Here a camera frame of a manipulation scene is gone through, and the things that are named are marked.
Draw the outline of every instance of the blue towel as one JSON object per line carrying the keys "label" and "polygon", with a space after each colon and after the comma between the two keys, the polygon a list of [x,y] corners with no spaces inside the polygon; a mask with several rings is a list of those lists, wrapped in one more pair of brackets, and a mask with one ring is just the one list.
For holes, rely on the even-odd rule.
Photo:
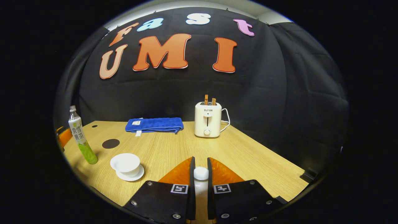
{"label": "blue towel", "polygon": [[127,132],[173,132],[184,129],[181,118],[130,119],[126,125]]}

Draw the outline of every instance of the pink letter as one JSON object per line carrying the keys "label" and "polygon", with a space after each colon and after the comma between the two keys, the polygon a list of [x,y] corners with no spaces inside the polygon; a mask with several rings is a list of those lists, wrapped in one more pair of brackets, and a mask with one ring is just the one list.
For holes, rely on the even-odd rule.
{"label": "pink letter", "polygon": [[248,36],[251,36],[251,37],[254,36],[254,33],[251,32],[248,28],[248,27],[252,28],[252,26],[250,24],[247,24],[246,21],[244,21],[244,20],[234,20],[234,21],[238,23],[238,28],[242,33],[244,33]]}

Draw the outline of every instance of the orange object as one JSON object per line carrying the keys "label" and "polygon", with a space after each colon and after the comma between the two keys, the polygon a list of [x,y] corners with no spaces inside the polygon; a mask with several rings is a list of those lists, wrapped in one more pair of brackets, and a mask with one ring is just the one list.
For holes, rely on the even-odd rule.
{"label": "orange object", "polygon": [[58,129],[56,130],[56,132],[58,133],[58,132],[59,132],[59,130],[61,130],[63,127],[64,127],[64,126],[62,126],[62,127],[58,128]]}
{"label": "orange object", "polygon": [[109,61],[109,57],[111,56],[111,54],[113,53],[113,51],[108,51],[106,52],[103,56],[102,56],[102,61],[101,61],[101,66],[99,67],[99,76],[101,79],[109,79],[110,77],[112,77],[118,70],[119,65],[120,65],[120,60],[122,58],[123,55],[123,51],[124,49],[127,48],[127,44],[124,44],[118,48],[116,48],[115,52],[116,52],[116,56],[115,59],[113,61],[113,65],[111,69],[107,69],[108,67],[108,61]]}
{"label": "orange object", "polygon": [[233,40],[222,37],[217,37],[214,40],[219,44],[219,54],[217,62],[213,64],[213,69],[226,73],[235,72],[235,66],[232,65],[232,57],[234,47],[238,46],[238,44]]}
{"label": "orange object", "polygon": [[185,60],[185,44],[191,35],[177,33],[172,35],[164,45],[161,45],[156,36],[142,38],[140,53],[138,54],[137,64],[133,66],[134,71],[143,71],[149,68],[146,58],[149,57],[154,68],[157,68],[162,59],[167,54],[167,59],[163,62],[163,67],[167,69],[183,69],[188,66]]}
{"label": "orange object", "polygon": [[72,132],[70,128],[63,131],[61,134],[58,135],[59,141],[61,142],[61,146],[64,147],[68,141],[72,138]]}
{"label": "orange object", "polygon": [[159,182],[168,184],[182,184],[189,185],[189,169],[191,167],[191,158],[184,160],[178,164],[174,169],[162,177]]}
{"label": "orange object", "polygon": [[138,26],[138,24],[139,24],[139,23],[135,23],[135,24],[133,24],[133,25],[131,25],[131,26],[128,26],[128,27],[122,29],[121,31],[119,31],[119,32],[117,33],[116,37],[113,39],[112,43],[109,44],[109,46],[112,46],[112,45],[114,45],[115,43],[121,41],[121,40],[123,39],[123,35],[128,34],[128,33],[131,31],[131,29],[132,29],[133,27],[135,27],[135,26]]}
{"label": "orange object", "polygon": [[213,185],[230,184],[245,181],[226,165],[222,164],[220,161],[215,160],[211,157],[209,158],[211,162]]}

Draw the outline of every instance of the white teacup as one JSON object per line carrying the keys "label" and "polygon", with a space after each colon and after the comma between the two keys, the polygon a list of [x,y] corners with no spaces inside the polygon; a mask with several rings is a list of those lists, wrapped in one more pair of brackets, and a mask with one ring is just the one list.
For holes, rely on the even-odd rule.
{"label": "white teacup", "polygon": [[111,167],[124,176],[132,177],[140,171],[140,158],[131,153],[122,153],[111,159]]}

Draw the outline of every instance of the white letter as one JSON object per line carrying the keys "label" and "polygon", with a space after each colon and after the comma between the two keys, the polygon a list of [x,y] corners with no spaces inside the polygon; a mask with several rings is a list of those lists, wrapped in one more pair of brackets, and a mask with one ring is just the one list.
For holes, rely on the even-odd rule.
{"label": "white letter", "polygon": [[196,25],[203,25],[208,24],[210,22],[209,18],[211,16],[207,13],[192,13],[187,16],[189,20],[185,22],[189,25],[196,24]]}

